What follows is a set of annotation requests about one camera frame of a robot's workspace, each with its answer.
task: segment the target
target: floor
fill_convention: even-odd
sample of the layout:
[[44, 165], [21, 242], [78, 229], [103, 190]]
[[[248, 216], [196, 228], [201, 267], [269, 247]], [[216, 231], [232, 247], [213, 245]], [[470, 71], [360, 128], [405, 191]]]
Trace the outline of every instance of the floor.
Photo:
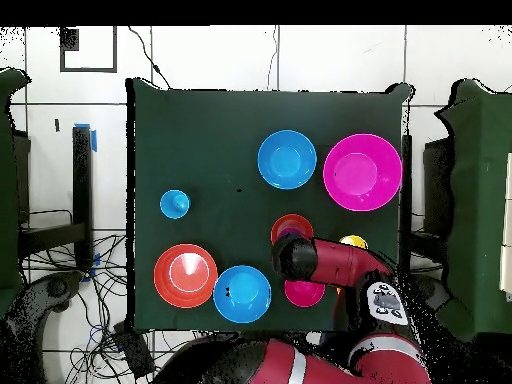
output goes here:
[[[413, 137], [413, 211], [424, 210], [422, 151], [426, 142], [447, 135], [434, 112], [448, 101], [452, 83], [478, 78], [495, 91], [512, 86], [512, 27], [507, 26], [211, 26], [133, 27], [145, 49], [173, 88], [226, 88], [283, 91], [384, 91], [406, 81], [416, 88], [409, 125]], [[113, 65], [113, 28], [79, 27], [79, 50], [65, 53], [66, 67], [109, 68]], [[93, 152], [95, 253], [107, 252], [125, 233], [126, 95], [124, 79], [142, 77], [165, 87], [151, 68], [139, 38], [128, 27], [117, 28], [117, 72], [60, 72], [57, 28], [0, 28], [0, 68], [25, 70], [32, 82], [12, 97], [11, 114], [32, 140], [30, 207], [72, 210], [71, 128], [89, 123], [97, 132]], [[63, 224], [66, 212], [34, 214], [31, 227]], [[413, 229], [422, 226], [413, 217]], [[66, 260], [55, 255], [54, 260]], [[110, 273], [123, 275], [124, 244], [112, 250]], [[413, 259], [414, 265], [428, 265]], [[24, 263], [34, 281], [51, 268], [45, 259]], [[109, 274], [102, 259], [98, 279]], [[124, 286], [106, 297], [112, 323], [124, 319]], [[91, 282], [81, 283], [89, 320], [98, 323], [97, 295]], [[310, 335], [318, 340], [318, 335]], [[170, 357], [169, 348], [194, 337], [192, 332], [153, 332], [148, 346], [157, 365]], [[94, 334], [85, 308], [74, 298], [62, 314], [52, 314], [44, 334], [44, 365], [50, 384], [65, 384], [81, 353], [91, 349]], [[116, 370], [126, 370], [116, 361]], [[106, 376], [106, 364], [97, 364]], [[87, 384], [147, 384], [153, 376], [94, 378]], [[85, 384], [78, 377], [74, 384]]]

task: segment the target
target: table surface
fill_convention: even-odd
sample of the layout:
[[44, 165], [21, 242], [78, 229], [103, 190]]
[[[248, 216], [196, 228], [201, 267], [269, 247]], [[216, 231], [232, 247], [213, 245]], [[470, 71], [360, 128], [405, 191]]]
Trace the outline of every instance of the table surface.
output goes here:
[[[336, 290], [328, 287], [311, 308], [286, 298], [272, 269], [270, 230], [282, 215], [297, 213], [315, 236], [339, 240], [357, 234], [370, 249], [397, 258], [398, 194], [372, 212], [338, 206], [325, 190], [322, 169], [329, 150], [355, 133], [372, 133], [401, 151], [402, 103], [410, 86], [386, 93], [233, 92], [156, 89], [135, 79], [135, 327], [177, 330], [333, 329]], [[317, 152], [311, 179], [295, 190], [279, 190], [259, 174], [257, 153], [275, 131], [306, 135]], [[187, 215], [166, 218], [162, 194], [183, 190]], [[234, 324], [212, 298], [192, 309], [169, 305], [158, 295], [153, 268], [169, 247], [192, 243], [214, 258], [219, 275], [235, 265], [258, 268], [272, 288], [268, 311], [251, 324]]]

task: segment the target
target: blue tape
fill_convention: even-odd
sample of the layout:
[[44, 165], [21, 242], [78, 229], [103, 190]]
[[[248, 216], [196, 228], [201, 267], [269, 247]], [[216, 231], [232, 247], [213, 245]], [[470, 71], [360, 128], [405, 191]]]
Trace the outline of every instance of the blue tape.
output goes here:
[[96, 130], [94, 131], [91, 131], [91, 149], [94, 151], [94, 152], [97, 152], [98, 149], [96, 147]]
[[91, 278], [90, 277], [95, 277], [96, 276], [96, 270], [94, 269], [90, 269], [89, 272], [87, 273], [87, 277], [84, 277], [84, 279], [82, 280], [83, 283], [88, 283], [89, 281], [91, 281]]

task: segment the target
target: small blue cup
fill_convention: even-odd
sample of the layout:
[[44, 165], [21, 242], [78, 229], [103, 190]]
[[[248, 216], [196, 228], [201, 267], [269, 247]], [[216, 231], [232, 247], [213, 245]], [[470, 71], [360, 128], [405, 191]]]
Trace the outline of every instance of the small blue cup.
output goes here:
[[190, 199], [181, 190], [169, 190], [160, 199], [160, 209], [167, 218], [182, 218], [189, 208]]

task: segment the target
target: blue bowl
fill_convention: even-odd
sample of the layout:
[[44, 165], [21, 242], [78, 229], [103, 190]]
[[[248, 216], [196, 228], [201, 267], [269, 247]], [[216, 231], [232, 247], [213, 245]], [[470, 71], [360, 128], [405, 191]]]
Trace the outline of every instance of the blue bowl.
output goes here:
[[256, 268], [238, 265], [225, 270], [213, 289], [213, 303], [231, 322], [248, 324], [261, 318], [270, 305], [267, 278]]
[[181, 190], [169, 190], [160, 199], [160, 209], [167, 218], [181, 218], [189, 208], [190, 199]]
[[269, 135], [258, 151], [261, 176], [271, 186], [283, 190], [305, 184], [315, 166], [315, 147], [297, 131], [282, 130]]

